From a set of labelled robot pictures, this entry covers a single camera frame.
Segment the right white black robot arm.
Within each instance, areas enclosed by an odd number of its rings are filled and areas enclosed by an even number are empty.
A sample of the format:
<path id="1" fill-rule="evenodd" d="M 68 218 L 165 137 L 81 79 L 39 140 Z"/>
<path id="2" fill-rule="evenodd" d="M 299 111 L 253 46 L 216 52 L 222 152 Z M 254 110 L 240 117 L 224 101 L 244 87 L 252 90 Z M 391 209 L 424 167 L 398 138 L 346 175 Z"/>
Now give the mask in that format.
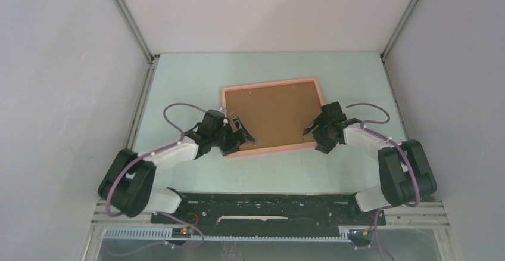
<path id="1" fill-rule="evenodd" d="M 337 145 L 362 150 L 378 163 L 379 185 L 356 192 L 348 199 L 346 215 L 361 224 L 377 209 L 417 207 L 423 197 L 437 190 L 437 182 L 422 144 L 416 140 L 397 142 L 369 127 L 373 120 L 349 118 L 340 103 L 322 106 L 304 130 L 312 135 L 316 150 L 330 153 Z"/>

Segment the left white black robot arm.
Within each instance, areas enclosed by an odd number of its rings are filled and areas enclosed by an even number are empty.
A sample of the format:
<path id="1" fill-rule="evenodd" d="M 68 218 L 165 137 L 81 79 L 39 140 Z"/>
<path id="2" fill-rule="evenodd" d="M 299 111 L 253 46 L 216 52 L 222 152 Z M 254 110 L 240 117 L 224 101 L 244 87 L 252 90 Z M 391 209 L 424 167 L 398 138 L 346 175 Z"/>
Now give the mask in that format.
<path id="1" fill-rule="evenodd" d="M 120 150 L 98 188 L 110 217 L 136 217 L 144 211 L 164 212 L 174 223 L 186 220 L 188 207 L 176 190 L 154 185 L 156 176 L 182 163 L 196 160 L 214 147 L 223 156 L 239 151 L 242 144 L 255 143 L 240 118 L 227 118 L 222 111 L 208 110 L 193 128 L 158 149 L 136 153 Z"/>

